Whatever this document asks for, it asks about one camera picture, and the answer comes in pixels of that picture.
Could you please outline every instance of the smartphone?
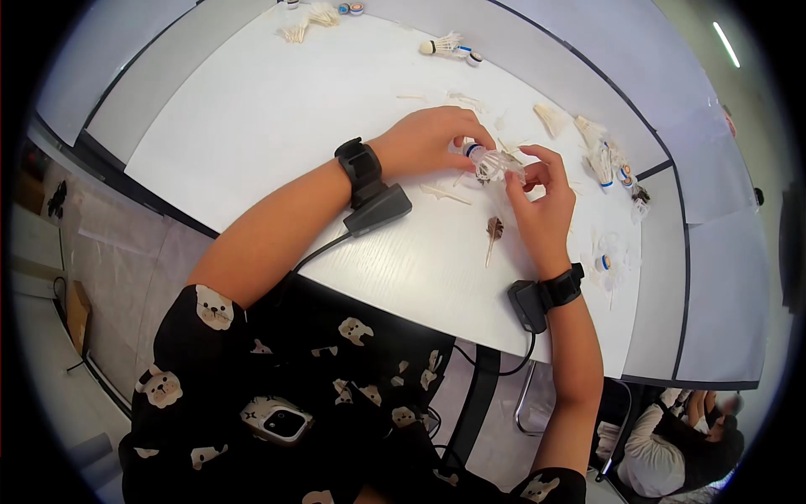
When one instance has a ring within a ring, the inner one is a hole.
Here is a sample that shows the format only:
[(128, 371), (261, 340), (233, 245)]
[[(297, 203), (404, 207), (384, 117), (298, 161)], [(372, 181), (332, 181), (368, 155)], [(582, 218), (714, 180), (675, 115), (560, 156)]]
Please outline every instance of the smartphone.
[(280, 446), (293, 446), (314, 423), (314, 417), (277, 397), (257, 397), (241, 411), (241, 419), (255, 437)]

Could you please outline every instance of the black wrist strap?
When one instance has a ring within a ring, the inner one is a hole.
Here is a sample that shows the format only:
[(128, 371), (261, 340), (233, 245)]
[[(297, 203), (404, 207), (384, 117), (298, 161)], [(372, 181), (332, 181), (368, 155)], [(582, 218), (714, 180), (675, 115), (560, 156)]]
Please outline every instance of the black wrist strap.
[(370, 146), (361, 143), (361, 137), (354, 138), (337, 148), (334, 156), (350, 178), (352, 184), (350, 206), (353, 210), (358, 210), (377, 194), (388, 189), (380, 179), (378, 156)]
[(582, 264), (574, 263), (571, 269), (551, 280), (538, 282), (538, 294), (543, 304), (544, 313), (555, 306), (567, 305), (582, 294), (580, 284), (585, 278)]

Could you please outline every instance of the right hand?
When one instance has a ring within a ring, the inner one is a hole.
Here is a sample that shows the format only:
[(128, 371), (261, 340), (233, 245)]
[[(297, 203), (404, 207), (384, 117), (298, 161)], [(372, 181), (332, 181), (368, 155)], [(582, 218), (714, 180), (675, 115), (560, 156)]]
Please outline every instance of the right hand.
[[(526, 167), (526, 186), (514, 173), (506, 173), (506, 192), (515, 212), (517, 227), (526, 250), (538, 270), (538, 279), (551, 280), (571, 269), (566, 241), (576, 195), (568, 186), (563, 158), (540, 145), (520, 147), (540, 161)], [(546, 195), (530, 202), (524, 190), (535, 185), (546, 187)]]
[(496, 141), (479, 123), (472, 110), (457, 106), (437, 106), (405, 116), (383, 135), (369, 140), (384, 178), (422, 175), (445, 168), (475, 172), (473, 161), (448, 152), (451, 141), (461, 147), (464, 137), (473, 138), (491, 151)]

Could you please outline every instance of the black shirt with dog print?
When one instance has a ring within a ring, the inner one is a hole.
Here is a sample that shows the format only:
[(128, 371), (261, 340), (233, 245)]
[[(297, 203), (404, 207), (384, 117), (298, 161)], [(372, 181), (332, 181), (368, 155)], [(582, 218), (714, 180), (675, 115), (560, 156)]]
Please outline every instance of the black shirt with dog print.
[[(390, 502), (584, 502), (570, 469), (509, 494), (446, 469), (427, 407), (454, 339), (310, 284), (248, 313), (203, 285), (181, 291), (119, 447), (127, 502), (339, 504), (365, 485)], [(275, 405), (310, 425), (293, 446), (255, 435)]]

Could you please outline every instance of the fluorescent light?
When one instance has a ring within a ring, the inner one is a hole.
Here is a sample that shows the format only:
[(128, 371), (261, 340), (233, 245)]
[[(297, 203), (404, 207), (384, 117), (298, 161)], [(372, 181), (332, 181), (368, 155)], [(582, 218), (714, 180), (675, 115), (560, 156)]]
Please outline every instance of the fluorescent light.
[(733, 48), (730, 47), (728, 37), (725, 36), (725, 33), (722, 31), (722, 28), (719, 27), (719, 23), (717, 23), (716, 21), (713, 22), (713, 27), (717, 29), (719, 38), (722, 39), (722, 43), (725, 45), (725, 49), (728, 50), (728, 54), (730, 54), (730, 59), (733, 60), (733, 64), (736, 65), (736, 68), (739, 68), (739, 60), (736, 58), (736, 53), (733, 52)]

